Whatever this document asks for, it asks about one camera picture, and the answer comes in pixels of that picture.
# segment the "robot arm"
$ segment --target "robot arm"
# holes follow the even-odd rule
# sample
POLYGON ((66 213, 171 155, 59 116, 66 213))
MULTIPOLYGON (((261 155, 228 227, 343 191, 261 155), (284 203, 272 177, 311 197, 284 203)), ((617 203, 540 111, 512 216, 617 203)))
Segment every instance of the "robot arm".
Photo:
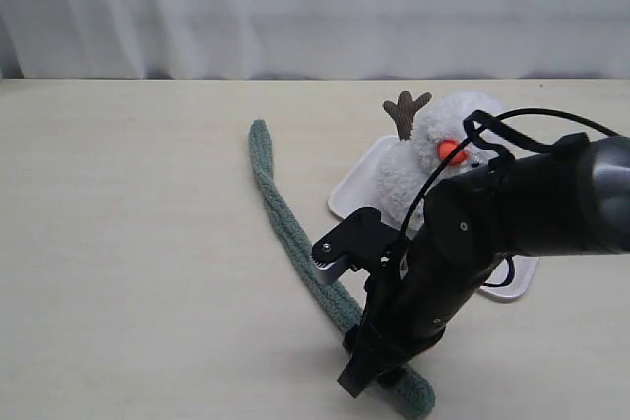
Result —
POLYGON ((324 283, 347 269, 370 274, 338 378, 354 397, 373 381, 395 381, 435 345, 504 259, 630 252, 630 139, 569 135, 522 159, 475 143, 502 159, 433 187, 412 240, 363 208, 313 246, 324 283))

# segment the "white table surface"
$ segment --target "white table surface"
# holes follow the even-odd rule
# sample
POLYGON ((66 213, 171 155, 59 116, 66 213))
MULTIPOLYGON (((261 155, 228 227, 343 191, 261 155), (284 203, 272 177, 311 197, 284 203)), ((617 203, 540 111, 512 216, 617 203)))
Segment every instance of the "white table surface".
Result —
MULTIPOLYGON (((388 419, 336 383, 341 339, 250 174, 264 118, 311 239, 401 90, 481 90, 630 133, 630 82, 0 83, 0 418, 388 419)), ((552 141, 579 129, 513 121, 552 141)), ((343 282, 362 299, 363 274, 343 282)), ((544 259, 513 304, 475 295, 414 360, 432 419, 627 418, 630 257, 544 259)))

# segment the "orange nose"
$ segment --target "orange nose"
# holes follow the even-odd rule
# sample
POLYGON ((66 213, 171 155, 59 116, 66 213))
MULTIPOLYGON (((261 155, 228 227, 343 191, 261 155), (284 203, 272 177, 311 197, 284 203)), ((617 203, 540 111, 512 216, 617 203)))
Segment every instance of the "orange nose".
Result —
MULTIPOLYGON (((440 161, 446 159, 446 157, 457 147, 458 143, 455 140, 443 140, 437 145, 437 155, 440 158, 440 161)), ((466 160, 466 154, 463 151, 458 152, 451 162, 449 162, 449 166, 458 166, 462 164, 466 160)))

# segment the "black cable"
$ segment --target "black cable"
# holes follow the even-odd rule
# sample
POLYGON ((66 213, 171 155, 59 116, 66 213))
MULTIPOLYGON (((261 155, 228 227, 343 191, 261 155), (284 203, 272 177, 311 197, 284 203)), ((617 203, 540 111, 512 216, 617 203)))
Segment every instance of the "black cable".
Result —
MULTIPOLYGON (((510 111, 501 113, 497 115, 495 119, 496 121, 502 121, 508 118, 518 117, 522 115, 545 115, 545 116, 562 118, 562 119, 576 122, 586 127, 592 128, 609 137, 619 135, 617 132, 614 132, 613 130, 607 127, 604 127, 600 123, 594 122, 593 120, 589 120, 588 118, 584 118, 579 115, 575 115, 573 113, 563 112, 561 110, 553 110, 553 109, 548 109, 548 108, 518 108, 516 110, 510 110, 510 111)), ((479 128, 474 129, 473 131, 474 135, 473 136, 468 135, 464 140, 462 140, 462 142, 459 143, 449 153, 449 155, 446 156, 446 158, 444 158, 444 160, 440 163, 440 165, 431 173, 431 175, 426 180, 424 185, 420 188, 419 192, 413 199, 413 202, 409 206, 409 210, 407 211, 407 214, 405 215, 405 219, 403 220, 403 224, 401 225, 401 229, 399 230, 400 238, 405 238, 405 235, 407 234, 407 229, 410 225, 411 218, 413 217, 413 213, 415 212, 415 209, 419 205, 420 201, 424 199, 424 196, 428 192, 429 188, 435 182, 435 180, 439 177, 442 171, 446 169, 446 167, 449 165, 449 163, 453 160, 453 158, 457 155, 458 152, 462 151, 465 147, 467 147, 471 143, 474 136, 478 136, 479 134, 483 133, 485 130, 487 130, 487 128, 488 128, 487 124, 484 124, 484 125, 481 125, 479 128)))
POLYGON ((516 275, 516 268, 514 267, 514 260, 512 259, 511 256, 508 256, 505 258, 505 261, 508 264, 508 274, 505 276, 505 280, 499 284, 492 284, 492 283, 486 282, 483 285, 484 287, 494 287, 494 288, 507 287, 512 282, 514 282, 514 276, 516 275))

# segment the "plush toy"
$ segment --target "plush toy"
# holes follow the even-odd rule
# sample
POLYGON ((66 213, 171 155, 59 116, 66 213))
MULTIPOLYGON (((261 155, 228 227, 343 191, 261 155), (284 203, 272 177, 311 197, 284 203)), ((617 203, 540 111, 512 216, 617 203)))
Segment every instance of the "plush toy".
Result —
MULTIPOLYGON (((498 101, 475 91, 452 93, 434 102, 431 98, 431 94, 426 93, 413 100, 411 94, 404 91, 397 103, 388 100, 383 104, 396 124, 399 140, 377 163, 376 198, 380 210, 398 225, 402 224, 426 179, 466 137, 463 120, 478 109, 492 115, 503 111, 498 101)), ((485 164, 495 156, 492 151, 470 144, 457 154, 436 183, 485 164)), ((417 231, 421 224, 422 205, 418 206, 409 222, 409 229, 417 231)))

